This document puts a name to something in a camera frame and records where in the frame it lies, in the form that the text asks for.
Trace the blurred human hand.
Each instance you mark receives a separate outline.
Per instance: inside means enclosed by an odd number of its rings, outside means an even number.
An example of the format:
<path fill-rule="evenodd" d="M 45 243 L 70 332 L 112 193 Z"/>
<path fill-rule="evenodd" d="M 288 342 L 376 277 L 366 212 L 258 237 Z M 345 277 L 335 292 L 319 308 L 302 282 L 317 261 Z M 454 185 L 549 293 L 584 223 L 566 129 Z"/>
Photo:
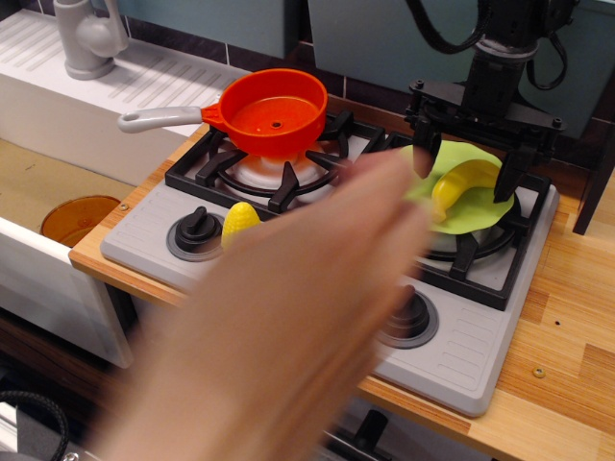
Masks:
<path fill-rule="evenodd" d="M 420 149 L 360 158 L 330 198 L 243 231 L 138 349 L 105 460 L 307 460 L 380 358 L 429 241 Z"/>

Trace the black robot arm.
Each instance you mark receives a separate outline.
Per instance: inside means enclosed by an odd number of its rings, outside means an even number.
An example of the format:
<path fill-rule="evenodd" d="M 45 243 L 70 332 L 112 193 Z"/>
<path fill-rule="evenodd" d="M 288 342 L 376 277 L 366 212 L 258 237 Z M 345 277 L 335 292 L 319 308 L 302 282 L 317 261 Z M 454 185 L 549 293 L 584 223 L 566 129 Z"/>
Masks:
<path fill-rule="evenodd" d="M 531 105 L 520 93 L 527 78 L 543 91 L 564 80 L 568 57 L 557 32 L 572 21 L 574 1 L 480 1 L 473 32 L 458 44 L 435 29 L 420 1 L 407 4 L 418 31 L 435 51 L 474 51 L 461 83 L 416 80 L 410 84 L 406 121 L 415 145 L 437 156 L 442 136 L 505 153 L 494 200 L 507 201 L 531 166 L 549 160 L 566 128 L 557 116 Z"/>

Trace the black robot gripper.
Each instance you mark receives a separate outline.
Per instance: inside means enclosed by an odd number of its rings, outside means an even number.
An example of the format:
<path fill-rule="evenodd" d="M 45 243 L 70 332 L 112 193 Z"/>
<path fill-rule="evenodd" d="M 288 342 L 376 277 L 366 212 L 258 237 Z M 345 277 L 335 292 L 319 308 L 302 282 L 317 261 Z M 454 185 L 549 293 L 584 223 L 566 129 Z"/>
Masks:
<path fill-rule="evenodd" d="M 526 63 L 477 52 L 461 83 L 416 80 L 409 86 L 406 121 L 414 131 L 414 168 L 426 178 L 442 136 L 450 134 L 496 149 L 504 158 L 494 202 L 510 199 L 533 163 L 533 152 L 550 156 L 566 123 L 527 102 L 518 90 Z M 530 150 L 518 149 L 528 146 Z"/>

